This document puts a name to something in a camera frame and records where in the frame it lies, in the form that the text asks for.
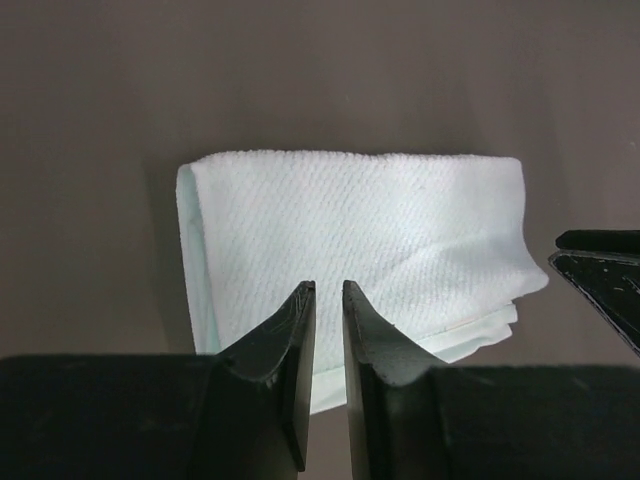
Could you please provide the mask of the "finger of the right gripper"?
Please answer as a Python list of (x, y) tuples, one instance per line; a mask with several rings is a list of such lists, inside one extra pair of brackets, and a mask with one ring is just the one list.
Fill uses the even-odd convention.
[(639, 232), (569, 230), (555, 241), (551, 267), (639, 352)]

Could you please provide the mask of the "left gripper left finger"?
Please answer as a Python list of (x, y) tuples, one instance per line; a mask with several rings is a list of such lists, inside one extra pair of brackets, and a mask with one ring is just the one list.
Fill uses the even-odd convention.
[(294, 479), (306, 466), (316, 289), (214, 355), (1, 362), (5, 479)]

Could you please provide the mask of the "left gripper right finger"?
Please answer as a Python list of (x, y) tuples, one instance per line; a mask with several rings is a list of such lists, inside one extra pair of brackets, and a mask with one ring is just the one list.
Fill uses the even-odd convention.
[(448, 365), (343, 285), (356, 479), (635, 479), (639, 372)]

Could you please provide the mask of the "white towel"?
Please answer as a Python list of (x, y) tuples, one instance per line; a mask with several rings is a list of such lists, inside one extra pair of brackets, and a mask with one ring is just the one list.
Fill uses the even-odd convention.
[(313, 413), (346, 401), (345, 281), (447, 363), (509, 338), (515, 301), (548, 282), (525, 244), (514, 158), (223, 152), (179, 168), (176, 202), (198, 353), (315, 283)]

